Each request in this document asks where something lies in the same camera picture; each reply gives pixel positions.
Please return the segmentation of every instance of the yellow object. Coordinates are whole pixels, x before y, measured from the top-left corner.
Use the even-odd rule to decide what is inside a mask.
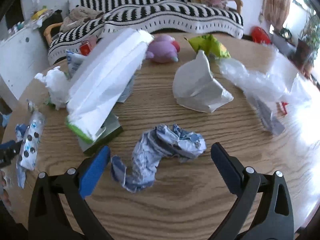
[[[229,51],[223,46],[212,34],[197,36],[191,39],[186,39],[196,53],[202,49],[206,56],[209,57],[210,53],[215,57],[231,57]]]
[[[37,20],[39,19],[40,15],[43,14],[45,11],[47,11],[48,9],[42,9],[40,11],[37,11],[34,15],[31,16],[31,20]]]

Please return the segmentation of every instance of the clear plastic bag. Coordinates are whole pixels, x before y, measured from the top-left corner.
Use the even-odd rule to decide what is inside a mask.
[[[288,88],[281,76],[247,70],[234,58],[222,58],[218,66],[226,79],[263,102],[287,102],[300,105],[311,101],[311,96],[304,85],[305,81],[299,73],[294,78],[292,87]]]

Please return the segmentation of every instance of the black and white striped sofa cover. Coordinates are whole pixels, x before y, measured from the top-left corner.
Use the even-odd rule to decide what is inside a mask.
[[[50,65],[65,57],[66,51],[79,51],[82,40],[102,32],[131,27],[153,33],[176,29],[189,33],[224,32],[242,38],[243,18],[237,12],[206,7],[191,0],[80,0],[80,5],[106,12],[66,33],[59,33],[49,47]]]

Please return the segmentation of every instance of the purple toy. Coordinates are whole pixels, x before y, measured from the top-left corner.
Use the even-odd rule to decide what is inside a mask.
[[[150,43],[146,58],[158,63],[178,62],[180,47],[173,37],[162,34]]]

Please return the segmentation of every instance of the wooden table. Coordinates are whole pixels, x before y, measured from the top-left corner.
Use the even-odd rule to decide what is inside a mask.
[[[320,199],[320,93],[310,85],[311,107],[295,109],[289,105],[289,114],[279,117],[286,130],[274,137],[262,129],[259,118],[242,92],[222,78],[217,66],[212,65],[215,77],[232,93],[234,100],[212,114],[186,109],[176,104],[172,81],[177,68],[194,59],[196,54],[183,39],[191,37],[191,34],[173,36],[181,45],[179,62],[167,65],[145,62],[137,75],[133,94],[124,104],[116,104],[114,108],[124,132],[109,147],[112,155],[119,155],[129,165],[132,150],[143,131],[160,123],[177,123],[187,130],[201,133],[208,150],[187,163],[181,164],[176,158],[162,160],[154,185],[135,194],[111,179],[109,165],[93,194],[86,198],[94,214],[114,239],[207,239],[236,199],[229,193],[210,158],[210,146],[220,142],[244,166],[252,166],[260,173],[272,174],[276,170],[284,173],[297,230]],[[276,71],[286,76],[288,84],[298,72],[281,54],[260,44],[224,35],[216,37],[248,69]],[[60,64],[62,69],[66,69],[65,61]],[[14,182],[8,190],[12,215],[26,228],[29,203],[39,172],[62,174],[70,167],[78,167],[85,158],[76,136],[64,124],[67,111],[45,106],[46,97],[44,85],[33,80],[21,96],[18,108],[13,111],[3,140],[15,138],[17,123],[28,123],[26,98],[37,103],[46,115],[47,123],[36,169],[27,172],[24,189],[17,186],[15,165],[4,169]],[[254,203],[245,228],[253,219],[260,197]],[[79,230],[64,197],[62,202],[72,226]]]

